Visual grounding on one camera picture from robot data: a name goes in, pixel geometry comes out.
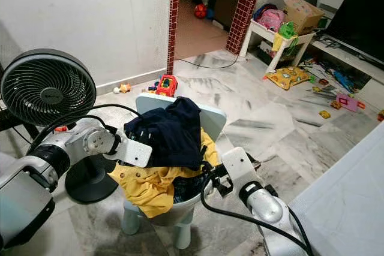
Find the door frame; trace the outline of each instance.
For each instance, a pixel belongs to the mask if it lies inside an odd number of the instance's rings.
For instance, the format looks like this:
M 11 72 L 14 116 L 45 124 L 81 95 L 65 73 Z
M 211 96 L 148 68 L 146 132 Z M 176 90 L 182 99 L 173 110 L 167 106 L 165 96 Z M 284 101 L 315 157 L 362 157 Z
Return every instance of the door frame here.
M 250 24 L 257 0 L 239 0 L 235 15 L 229 30 L 226 50 L 237 55 L 240 52 L 245 33 Z M 178 21 L 179 0 L 170 0 L 169 5 L 169 31 L 168 31 L 168 57 L 167 74 L 173 74 L 173 63 L 175 60 L 175 40 Z

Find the television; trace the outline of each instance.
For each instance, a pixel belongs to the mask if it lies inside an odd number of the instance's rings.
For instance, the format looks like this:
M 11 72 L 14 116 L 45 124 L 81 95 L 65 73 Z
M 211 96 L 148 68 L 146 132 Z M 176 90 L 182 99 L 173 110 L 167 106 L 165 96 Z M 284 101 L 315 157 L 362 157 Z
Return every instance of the television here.
M 325 34 L 384 69 L 383 4 L 383 0 L 344 0 Z

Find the red ball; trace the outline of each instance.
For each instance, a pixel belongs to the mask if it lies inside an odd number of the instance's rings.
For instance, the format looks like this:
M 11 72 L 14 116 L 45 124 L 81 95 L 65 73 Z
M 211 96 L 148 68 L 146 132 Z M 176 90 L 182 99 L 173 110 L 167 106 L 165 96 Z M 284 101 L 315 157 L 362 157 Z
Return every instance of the red ball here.
M 197 18 L 205 18 L 206 17 L 206 6 L 204 4 L 198 4 L 194 8 L 194 15 Z

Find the fan stand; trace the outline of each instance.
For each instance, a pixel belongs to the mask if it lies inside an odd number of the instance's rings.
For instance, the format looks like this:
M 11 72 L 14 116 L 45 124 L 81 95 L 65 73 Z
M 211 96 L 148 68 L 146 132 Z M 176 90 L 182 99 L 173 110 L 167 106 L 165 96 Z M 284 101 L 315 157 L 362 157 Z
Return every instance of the fan stand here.
M 68 195 L 82 204 L 107 198 L 118 187 L 107 174 L 115 165 L 115 162 L 105 159 L 101 154 L 82 159 L 69 169 L 65 178 Z

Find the cardboard box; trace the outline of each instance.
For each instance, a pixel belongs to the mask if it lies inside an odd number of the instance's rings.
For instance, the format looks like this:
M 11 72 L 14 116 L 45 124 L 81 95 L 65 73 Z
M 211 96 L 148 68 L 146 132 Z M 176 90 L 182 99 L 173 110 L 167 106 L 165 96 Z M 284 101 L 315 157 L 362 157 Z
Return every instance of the cardboard box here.
M 284 22 L 293 22 L 293 27 L 299 35 L 312 32 L 317 27 L 323 12 L 304 0 L 284 0 Z

